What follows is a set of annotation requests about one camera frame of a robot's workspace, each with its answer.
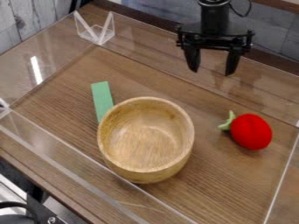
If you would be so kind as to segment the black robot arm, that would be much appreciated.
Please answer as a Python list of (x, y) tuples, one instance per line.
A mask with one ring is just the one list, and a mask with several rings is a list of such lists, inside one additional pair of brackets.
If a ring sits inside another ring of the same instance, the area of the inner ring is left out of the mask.
[(201, 63), (201, 49), (225, 51), (224, 75), (232, 75), (239, 66), (240, 57), (252, 48), (255, 32), (229, 23), (229, 12), (241, 18), (252, 8), (248, 2), (247, 12), (240, 14), (232, 6), (232, 0), (196, 0), (200, 6), (200, 22), (180, 24), (176, 28), (176, 45), (181, 48), (188, 68), (196, 73)]

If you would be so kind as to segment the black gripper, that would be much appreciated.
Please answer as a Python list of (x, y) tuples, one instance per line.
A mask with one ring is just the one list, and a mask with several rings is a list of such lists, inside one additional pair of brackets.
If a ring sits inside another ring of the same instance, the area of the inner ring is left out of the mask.
[(229, 21), (229, 12), (240, 14), (232, 3), (198, 3), (200, 20), (176, 28), (176, 45), (184, 51), (188, 68), (196, 73), (201, 63), (201, 49), (228, 51), (225, 75), (235, 73), (240, 56), (252, 47), (253, 31)]

